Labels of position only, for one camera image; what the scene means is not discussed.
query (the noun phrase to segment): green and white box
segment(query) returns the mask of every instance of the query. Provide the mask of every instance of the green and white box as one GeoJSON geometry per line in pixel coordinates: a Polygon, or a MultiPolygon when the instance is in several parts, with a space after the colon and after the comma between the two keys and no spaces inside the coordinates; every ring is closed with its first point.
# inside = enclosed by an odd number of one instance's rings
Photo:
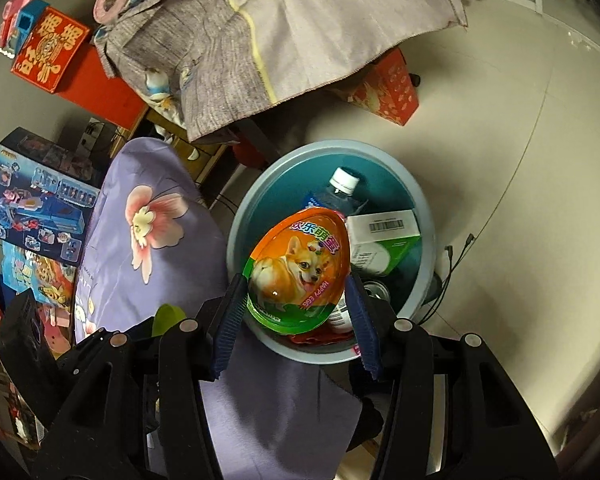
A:
{"type": "Polygon", "coordinates": [[[386,276],[420,240],[410,209],[347,218],[351,267],[362,274],[386,276]]]}

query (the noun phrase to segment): pink tape roll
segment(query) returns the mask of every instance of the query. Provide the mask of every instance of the pink tape roll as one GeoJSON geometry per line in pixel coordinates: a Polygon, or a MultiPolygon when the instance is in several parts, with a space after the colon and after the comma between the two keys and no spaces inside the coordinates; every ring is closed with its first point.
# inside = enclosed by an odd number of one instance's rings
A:
{"type": "Polygon", "coordinates": [[[115,20],[127,0],[96,0],[93,5],[93,19],[106,25],[115,20]]]}

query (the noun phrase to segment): barcode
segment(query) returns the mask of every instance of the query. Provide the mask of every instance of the barcode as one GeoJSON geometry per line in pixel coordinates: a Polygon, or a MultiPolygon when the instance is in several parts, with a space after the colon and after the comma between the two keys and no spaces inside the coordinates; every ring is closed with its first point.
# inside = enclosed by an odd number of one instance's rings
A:
{"type": "Polygon", "coordinates": [[[369,224],[369,230],[372,233],[377,233],[378,231],[390,231],[391,229],[401,229],[403,227],[404,222],[402,220],[389,220],[388,222],[375,222],[369,224]]]}
{"type": "Polygon", "coordinates": [[[346,321],[344,321],[342,314],[340,314],[339,312],[332,312],[329,316],[329,323],[335,326],[340,326],[344,325],[346,321]]]}

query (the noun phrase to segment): water bottle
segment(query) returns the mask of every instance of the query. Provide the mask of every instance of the water bottle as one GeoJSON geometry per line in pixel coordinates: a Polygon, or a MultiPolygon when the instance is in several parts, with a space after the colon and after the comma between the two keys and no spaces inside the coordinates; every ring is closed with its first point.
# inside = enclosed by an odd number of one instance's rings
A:
{"type": "Polygon", "coordinates": [[[353,192],[360,181],[359,178],[347,173],[342,168],[338,168],[331,179],[329,185],[320,191],[310,192],[304,197],[304,207],[326,207],[333,209],[344,220],[347,216],[359,214],[366,205],[353,198],[353,192]]]}

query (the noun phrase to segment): pink flower print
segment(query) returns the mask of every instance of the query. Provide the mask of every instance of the pink flower print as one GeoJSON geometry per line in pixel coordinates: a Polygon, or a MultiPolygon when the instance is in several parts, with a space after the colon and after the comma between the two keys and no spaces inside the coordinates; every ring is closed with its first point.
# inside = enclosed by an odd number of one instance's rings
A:
{"type": "Polygon", "coordinates": [[[184,236],[184,230],[174,218],[189,209],[179,193],[151,200],[149,186],[136,186],[126,198],[125,217],[131,229],[131,250],[134,269],[142,266],[142,280],[149,283],[152,271],[151,249],[173,247],[184,236]]]}
{"type": "Polygon", "coordinates": [[[91,335],[93,334],[96,330],[98,329],[98,327],[96,326],[96,324],[93,321],[89,321],[87,320],[84,323],[84,333],[86,335],[91,335]]]}

